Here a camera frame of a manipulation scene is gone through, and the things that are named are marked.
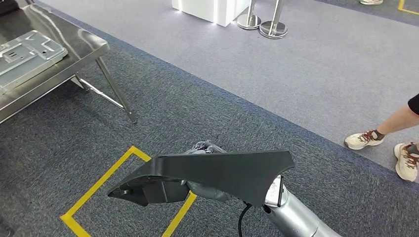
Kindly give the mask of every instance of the floor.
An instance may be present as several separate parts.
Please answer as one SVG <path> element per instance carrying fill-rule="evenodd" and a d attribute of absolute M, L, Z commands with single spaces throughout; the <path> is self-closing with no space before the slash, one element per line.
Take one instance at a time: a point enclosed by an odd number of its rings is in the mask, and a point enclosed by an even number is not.
<path fill-rule="evenodd" d="M 130 124 L 102 98 L 67 83 L 1 124 L 0 220 L 15 236 L 74 236 L 59 216 L 131 145 L 156 156 L 204 139 L 228 151 L 290 150 L 296 168 L 285 174 L 287 188 L 342 236 L 417 235 L 419 184 L 397 177 L 390 152 L 417 130 L 359 154 L 341 146 L 345 135 L 373 127 L 416 93 L 405 85 L 418 69 L 414 20 L 288 1 L 282 19 L 290 35 L 274 41 L 178 14 L 163 1 L 44 2 L 111 44 L 105 62 L 139 119 Z M 272 3 L 260 2 L 259 15 L 268 16 Z M 98 17 L 104 12 L 105 21 Z M 153 14 L 160 21 L 141 21 Z M 94 65 L 81 76 L 110 93 Z M 142 163 L 130 157 L 74 215 L 91 236 L 162 236 L 182 203 L 144 208 L 106 197 Z M 236 236 L 243 208 L 239 200 L 197 198 L 172 236 Z M 258 209 L 243 227 L 245 236 L 281 236 Z"/>
<path fill-rule="evenodd" d="M 362 9 L 411 25 L 319 1 L 286 1 L 281 20 L 289 35 L 277 41 L 179 14 L 168 0 L 43 2 L 340 145 L 418 93 L 406 85 L 419 70 L 419 15 L 399 11 L 397 0 Z M 361 8 L 354 0 L 339 2 Z M 267 20 L 273 4 L 260 0 L 255 11 Z M 396 133 L 360 154 L 394 169 L 393 146 L 418 132 Z"/>

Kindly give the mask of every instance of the yellow floor marking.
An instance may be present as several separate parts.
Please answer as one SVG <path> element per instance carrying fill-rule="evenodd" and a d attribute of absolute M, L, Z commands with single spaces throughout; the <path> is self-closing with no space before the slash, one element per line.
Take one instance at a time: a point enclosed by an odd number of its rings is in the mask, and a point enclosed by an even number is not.
<path fill-rule="evenodd" d="M 419 12 L 407 10 L 407 9 L 404 8 L 404 6 L 405 6 L 405 0 L 400 0 L 399 7 L 398 7 L 400 11 L 405 11 L 405 12 L 408 12 L 408 13 L 411 13 L 411 14 L 419 15 Z"/>
<path fill-rule="evenodd" d="M 61 220 L 76 234 L 78 237 L 91 237 L 84 229 L 83 227 L 75 221 L 73 218 L 73 215 L 77 212 L 77 210 L 80 209 L 81 206 L 83 206 L 84 203 L 102 186 L 103 183 L 111 175 L 128 159 L 129 156 L 132 154 L 138 156 L 143 161 L 147 162 L 151 158 L 139 150 L 137 147 L 132 146 L 128 149 L 127 152 L 125 152 L 116 162 L 112 165 L 111 168 L 106 171 L 102 177 L 78 200 L 76 203 L 62 216 L 60 216 Z M 173 220 L 170 222 L 168 228 L 163 233 L 162 237 L 170 237 L 176 227 L 179 225 L 180 221 L 185 216 L 186 212 L 191 207 L 192 203 L 195 201 L 196 195 L 193 193 L 189 194 L 188 199 L 185 201 L 183 206 L 180 208 L 179 212 L 176 214 L 176 216 L 173 218 Z"/>
<path fill-rule="evenodd" d="M 176 230 L 177 226 L 179 225 L 180 221 L 183 219 L 185 214 L 188 212 L 189 208 L 192 206 L 196 199 L 196 195 L 189 192 L 189 197 L 180 208 L 179 212 L 175 215 L 171 223 L 169 224 L 166 231 L 163 233 L 162 237 L 170 237 L 173 234 L 174 230 Z"/>

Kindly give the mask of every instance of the white display stand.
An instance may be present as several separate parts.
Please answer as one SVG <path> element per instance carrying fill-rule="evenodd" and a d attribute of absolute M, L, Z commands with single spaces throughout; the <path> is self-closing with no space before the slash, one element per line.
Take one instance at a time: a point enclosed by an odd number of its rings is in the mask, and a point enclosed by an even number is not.
<path fill-rule="evenodd" d="M 248 6 L 249 0 L 171 0 L 172 7 L 207 21 L 227 26 Z"/>

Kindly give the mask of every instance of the stainless steel table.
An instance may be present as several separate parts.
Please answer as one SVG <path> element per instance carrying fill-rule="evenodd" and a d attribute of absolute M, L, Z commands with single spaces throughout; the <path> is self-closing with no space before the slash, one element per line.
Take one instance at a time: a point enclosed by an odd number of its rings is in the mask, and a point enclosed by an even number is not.
<path fill-rule="evenodd" d="M 86 90 L 91 89 L 98 93 L 112 104 L 124 110 L 132 122 L 136 122 L 135 116 L 119 92 L 103 60 L 100 58 L 109 51 L 109 45 L 105 40 L 36 4 L 30 4 L 0 17 L 0 44 L 6 43 L 31 30 L 37 30 L 66 47 L 68 55 L 51 68 L 8 91 L 6 94 L 0 95 L 0 123 L 68 80 L 74 81 Z M 77 72 L 81 68 L 93 61 L 97 62 L 120 103 L 77 76 Z"/>

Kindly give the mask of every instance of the sneaker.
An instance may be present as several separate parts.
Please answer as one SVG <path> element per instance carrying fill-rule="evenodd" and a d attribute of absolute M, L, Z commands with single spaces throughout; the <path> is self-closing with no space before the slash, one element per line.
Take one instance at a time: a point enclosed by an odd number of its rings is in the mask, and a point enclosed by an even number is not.
<path fill-rule="evenodd" d="M 360 0 L 359 2 L 364 5 L 379 5 L 383 0 Z"/>
<path fill-rule="evenodd" d="M 378 146 L 384 139 L 378 140 L 374 131 L 356 133 L 345 139 L 345 145 L 352 150 L 360 150 L 366 146 Z"/>
<path fill-rule="evenodd" d="M 398 144 L 394 147 L 394 155 L 397 157 L 396 172 L 400 178 L 413 182 L 418 175 L 418 159 L 416 154 L 409 154 L 407 148 L 415 146 L 413 143 Z"/>

